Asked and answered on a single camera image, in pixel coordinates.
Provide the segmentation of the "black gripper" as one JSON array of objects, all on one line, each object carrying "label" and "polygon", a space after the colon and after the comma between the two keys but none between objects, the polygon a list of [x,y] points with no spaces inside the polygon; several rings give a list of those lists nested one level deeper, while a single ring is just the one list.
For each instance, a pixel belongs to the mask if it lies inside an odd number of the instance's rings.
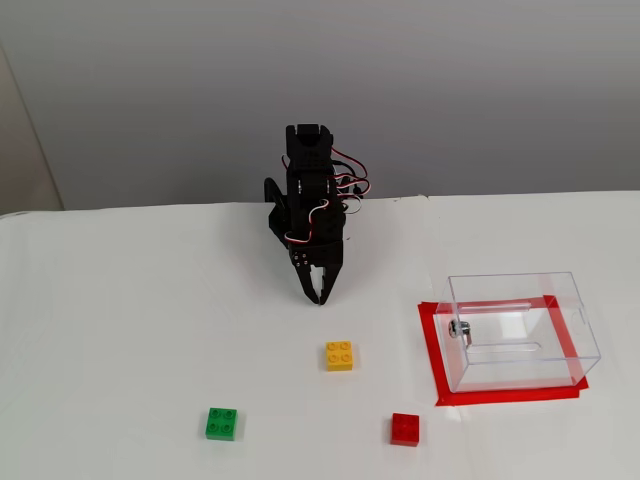
[{"label": "black gripper", "polygon": [[[291,263],[303,293],[314,304],[325,304],[335,285],[343,258],[346,217],[335,209],[314,209],[301,231],[286,233]],[[311,278],[311,267],[323,268],[320,298]]]}]

